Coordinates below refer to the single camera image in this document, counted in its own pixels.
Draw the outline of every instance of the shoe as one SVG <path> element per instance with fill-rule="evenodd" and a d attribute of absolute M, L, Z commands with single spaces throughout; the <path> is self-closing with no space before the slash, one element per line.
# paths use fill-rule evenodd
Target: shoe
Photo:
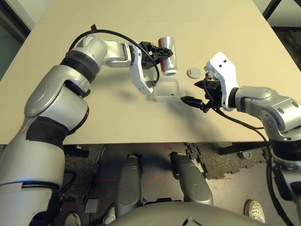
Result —
<path fill-rule="evenodd" d="M 262 206 L 255 200 L 248 200 L 245 205 L 245 215 L 260 222 L 265 223 Z"/>
<path fill-rule="evenodd" d="M 114 220 L 116 220 L 115 207 L 114 207 L 114 204 L 112 204 L 109 207 L 107 214 L 103 217 L 103 224 L 108 225 L 109 223 L 111 223 Z"/>
<path fill-rule="evenodd" d="M 64 226 L 80 226 L 80 218 L 76 213 L 69 213 Z"/>

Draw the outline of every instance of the black band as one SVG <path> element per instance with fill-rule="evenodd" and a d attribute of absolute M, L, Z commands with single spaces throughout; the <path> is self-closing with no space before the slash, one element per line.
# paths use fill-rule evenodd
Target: black band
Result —
<path fill-rule="evenodd" d="M 69 130 L 64 125 L 43 116 L 38 116 L 26 133 L 26 140 L 53 144 L 63 150 L 63 141 Z"/>
<path fill-rule="evenodd" d="M 289 161 L 301 160 L 301 140 L 285 142 L 270 139 L 269 142 L 278 158 Z"/>
<path fill-rule="evenodd" d="M 54 184 L 51 182 L 24 181 L 22 183 L 22 188 L 28 188 L 28 187 L 44 187 L 44 188 L 50 188 L 50 189 L 54 189 L 54 190 L 58 190 L 60 188 L 57 184 Z"/>
<path fill-rule="evenodd" d="M 90 83 L 93 82 L 99 72 L 97 63 L 87 54 L 78 51 L 67 53 L 66 57 L 61 62 L 61 65 L 66 65 L 77 70 L 84 75 Z"/>
<path fill-rule="evenodd" d="M 239 88 L 234 87 L 234 88 L 231 90 L 230 94 L 229 94 L 228 104 L 229 104 L 229 107 L 231 107 L 231 108 L 236 108 L 236 104 L 235 104 L 235 94 L 236 94 L 236 92 L 237 92 L 238 89 L 239 89 Z"/>
<path fill-rule="evenodd" d="M 80 121 L 80 123 L 79 123 L 76 127 L 74 127 L 73 129 L 71 129 L 71 130 L 69 131 L 68 135 L 70 135 L 70 134 L 72 134 L 72 133 L 75 133 L 75 131 L 85 123 L 85 121 L 87 120 L 87 118 L 88 118 L 88 116 L 89 116 L 89 111 L 90 111 L 90 110 L 89 110 L 89 107 L 88 107 L 88 108 L 87 108 L 87 111 L 86 111 L 86 114 L 85 114 L 85 116 L 84 116 L 84 118 Z"/>

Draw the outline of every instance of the white table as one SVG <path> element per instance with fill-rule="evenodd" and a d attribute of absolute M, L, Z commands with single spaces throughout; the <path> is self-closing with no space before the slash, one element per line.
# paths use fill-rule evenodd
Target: white table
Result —
<path fill-rule="evenodd" d="M 236 65 L 240 86 L 275 88 L 301 102 L 301 73 L 251 0 L 52 0 L 0 82 L 0 144 L 19 130 L 26 100 L 43 76 L 94 23 L 137 42 L 174 37 L 178 71 L 189 96 L 204 99 L 204 92 L 186 71 L 203 69 L 222 51 Z M 65 144 L 261 141 L 213 111 L 205 114 L 181 102 L 156 103 L 153 95 L 141 95 L 128 69 L 103 67 L 91 90 L 85 98 L 88 120 Z M 227 114 L 261 125 L 236 110 Z"/>

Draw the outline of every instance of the cable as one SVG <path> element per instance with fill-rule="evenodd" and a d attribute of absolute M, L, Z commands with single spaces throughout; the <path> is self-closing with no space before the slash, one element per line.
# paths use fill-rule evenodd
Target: cable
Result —
<path fill-rule="evenodd" d="M 133 45 L 135 45 L 137 48 L 139 48 L 145 55 L 146 57 L 152 62 L 152 64 L 154 65 L 155 69 L 156 69 L 156 72 L 157 72 L 157 78 L 154 82 L 154 85 L 157 84 L 157 82 L 159 81 L 159 78 L 160 78 L 160 72 L 159 72 L 159 69 L 158 69 L 158 66 L 155 62 L 155 60 L 149 55 L 149 53 L 143 49 L 141 46 L 139 46 L 139 44 L 137 42 L 135 42 L 134 40 L 130 39 L 129 37 L 123 35 L 123 34 L 120 34 L 118 32 L 114 32 L 114 31 L 110 31 L 110 30 L 99 30 L 99 29 L 95 29 L 95 30 L 90 30 L 90 31 L 87 31 L 87 32 L 84 32 L 82 34 L 80 34 L 74 41 L 73 43 L 71 44 L 68 52 L 70 52 L 70 50 L 72 48 L 74 48 L 74 46 L 76 45 L 76 43 L 78 43 L 79 40 L 81 40 L 83 37 L 85 37 L 86 35 L 88 34 L 95 34 L 95 33 L 106 33 L 106 34 L 112 34 L 112 35 L 116 35 L 116 36 L 119 36 L 129 42 L 131 42 Z"/>
<path fill-rule="evenodd" d="M 273 188 L 273 181 L 272 181 L 272 154 L 271 154 L 271 149 L 269 147 L 269 144 L 266 140 L 266 138 L 264 137 L 264 135 L 259 132 L 256 127 L 251 126 L 249 124 L 246 124 L 244 122 L 241 122 L 237 119 L 231 118 L 229 116 L 227 116 L 226 114 L 224 114 L 220 109 L 213 109 L 216 113 L 218 113 L 219 115 L 221 115 L 222 117 L 229 119 L 233 122 L 236 122 L 248 129 L 251 129 L 253 131 L 255 131 L 259 136 L 262 137 L 266 148 L 267 148 L 267 168 L 266 168 L 266 178 L 267 178 L 267 186 L 268 186 L 268 190 L 269 190 L 269 195 L 271 197 L 271 200 L 273 202 L 273 205 L 278 213 L 278 215 L 282 218 L 282 220 L 288 225 L 288 226 L 294 226 L 293 223 L 290 221 L 290 219 L 288 218 L 288 216 L 286 215 L 284 209 L 282 208 L 279 200 L 277 199 L 275 192 L 274 192 L 274 188 Z"/>
<path fill-rule="evenodd" d="M 222 117 L 226 118 L 226 119 L 229 119 L 230 121 L 233 121 L 233 122 L 236 122 L 244 127 L 247 127 L 248 129 L 263 129 L 263 127 L 254 127 L 254 126 L 251 126 L 243 121 L 240 121 L 238 119 L 234 119 L 230 116 L 227 116 L 224 112 L 222 112 L 220 109 L 213 109 L 216 113 L 218 113 L 219 115 L 221 115 Z"/>
<path fill-rule="evenodd" d="M 62 187 L 62 189 L 61 189 L 62 193 L 65 193 L 70 188 L 70 186 L 73 184 L 73 182 L 76 179 L 76 172 L 74 170 L 65 169 L 64 173 L 71 173 L 72 177 L 71 177 L 70 181 L 64 187 Z"/>

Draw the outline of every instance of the black tape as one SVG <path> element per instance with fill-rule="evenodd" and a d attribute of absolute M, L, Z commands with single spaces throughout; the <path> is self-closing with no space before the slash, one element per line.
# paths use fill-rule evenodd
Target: black tape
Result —
<path fill-rule="evenodd" d="M 55 145 L 63 150 L 63 141 L 69 130 L 64 125 L 43 116 L 38 116 L 26 133 L 26 140 Z"/>
<path fill-rule="evenodd" d="M 96 25 L 95 24 L 93 24 L 92 26 L 91 26 L 91 30 L 93 31 L 93 30 L 97 30 L 97 28 L 96 28 Z"/>

